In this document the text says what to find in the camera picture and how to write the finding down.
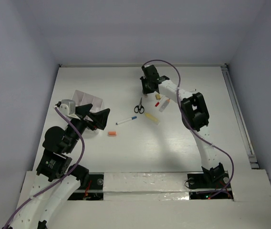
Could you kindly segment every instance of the cable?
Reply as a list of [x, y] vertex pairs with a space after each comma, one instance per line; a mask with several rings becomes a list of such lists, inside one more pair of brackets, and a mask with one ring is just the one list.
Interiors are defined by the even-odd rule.
[[177, 72], [177, 74], [178, 74], [179, 81], [178, 81], [178, 85], [177, 85], [177, 104], [178, 104], [179, 110], [180, 110], [180, 112], [181, 112], [182, 118], [183, 118], [184, 122], [187, 124], [189, 130], [190, 130], [197, 138], [199, 138], [201, 141], [203, 141], [204, 143], [206, 143], [206, 144], [212, 146], [213, 148], [215, 148], [215, 149], [219, 150], [220, 152], [224, 153], [225, 155], [227, 155], [228, 158], [230, 159], [231, 163], [232, 163], [232, 174], [231, 174], [231, 177], [230, 177], [228, 183], [227, 183], [221, 190], [216, 191], [216, 193], [213, 194], [213, 195], [211, 196], [211, 197], [214, 197], [214, 196], [216, 196], [218, 193], [222, 192], [222, 191], [230, 184], [231, 180], [233, 179], [233, 175], [234, 175], [234, 162], [233, 162], [233, 159], [231, 158], [231, 156], [230, 156], [226, 151], [222, 150], [222, 149], [219, 148], [218, 146], [213, 145], [211, 142], [209, 142], [209, 141], [207, 141], [206, 139], [204, 139], [203, 137], [201, 137], [196, 131], [194, 131], [194, 130], [191, 128], [191, 126], [190, 126], [190, 124], [189, 124], [189, 122], [188, 122], [188, 119], [186, 118], [185, 114], [183, 113], [183, 111], [182, 111], [182, 109], [181, 109], [181, 104], [180, 104], [180, 101], [179, 101], [179, 87], [180, 87], [180, 84], [181, 84], [181, 76], [180, 76], [180, 73], [179, 73], [178, 69], [177, 69], [173, 64], [171, 64], [170, 62], [163, 61], [163, 60], [158, 60], [158, 59], [147, 61], [146, 63], [143, 64], [143, 66], [146, 65], [146, 64], [148, 64], [148, 63], [150, 63], [150, 62], [155, 62], [155, 61], [167, 63], [168, 65], [172, 66], [172, 67], [176, 70], [176, 72]]
[[188, 183], [188, 180], [184, 183], [184, 186], [187, 187], [188, 189], [190, 189], [190, 188], [187, 186], [187, 183]]
[[[75, 165], [72, 167], [72, 169], [70, 169], [63, 177], [61, 177], [59, 180], [57, 180], [55, 183], [49, 185], [48, 187], [46, 187], [45, 189], [41, 190], [40, 192], [36, 193], [35, 195], [33, 195], [33, 198], [36, 198], [37, 196], [41, 195], [42, 193], [46, 192], [47, 190], [49, 190], [50, 188], [54, 187], [55, 185], [57, 185], [58, 183], [62, 182], [63, 179], [65, 179], [68, 175], [70, 175], [73, 170], [78, 166], [79, 162], [81, 161], [82, 157], [83, 157], [83, 153], [84, 153], [84, 140], [82, 135], [79, 133], [79, 131], [76, 129], [76, 127], [70, 122], [69, 119], [67, 119], [63, 114], [60, 113], [60, 111], [57, 109], [57, 107], [54, 108], [55, 111], [57, 112], [57, 114], [63, 119], [65, 120], [71, 127], [72, 129], [77, 133], [77, 135], [79, 136], [83, 147], [82, 147], [82, 152], [77, 160], [77, 162], [75, 163]], [[23, 208], [27, 203], [29, 203], [32, 199], [28, 198], [23, 204], [21, 204], [11, 215], [11, 217], [8, 219], [8, 221], [6, 222], [6, 224], [4, 225], [3, 229], [7, 229], [9, 223], [13, 220], [14, 216], [21, 210], [21, 208]]]

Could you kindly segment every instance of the small bottle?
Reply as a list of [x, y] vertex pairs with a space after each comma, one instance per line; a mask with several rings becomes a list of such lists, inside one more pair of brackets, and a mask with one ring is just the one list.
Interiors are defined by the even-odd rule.
[[159, 109], [159, 112], [163, 112], [165, 110], [165, 108], [167, 107], [167, 105], [169, 104], [169, 100], [170, 99], [167, 99], [163, 104], [162, 106], [160, 107]]

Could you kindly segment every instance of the marker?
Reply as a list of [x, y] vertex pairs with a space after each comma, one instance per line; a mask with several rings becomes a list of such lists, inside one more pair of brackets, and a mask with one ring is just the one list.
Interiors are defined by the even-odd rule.
[[128, 118], [128, 119], [126, 119], [126, 120], [123, 120], [123, 121], [121, 121], [121, 122], [117, 122], [116, 124], [117, 124], [117, 125], [120, 125], [120, 124], [129, 122], [129, 121], [134, 120], [134, 119], [136, 119], [136, 116], [133, 116], [133, 117]]

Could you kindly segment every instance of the orange eraser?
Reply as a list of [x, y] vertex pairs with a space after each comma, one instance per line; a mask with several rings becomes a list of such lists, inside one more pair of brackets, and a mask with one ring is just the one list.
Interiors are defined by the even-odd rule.
[[115, 137], [116, 136], [116, 131], [109, 131], [108, 136]]

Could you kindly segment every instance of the black scissors handle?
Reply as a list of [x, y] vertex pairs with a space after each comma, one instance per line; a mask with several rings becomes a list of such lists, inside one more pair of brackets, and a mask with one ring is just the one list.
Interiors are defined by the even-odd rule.
[[135, 106], [134, 112], [135, 112], [135, 113], [143, 114], [143, 113], [144, 113], [144, 110], [145, 110], [145, 109], [144, 109], [143, 106], [139, 107], [139, 106], [137, 105], [137, 106]]

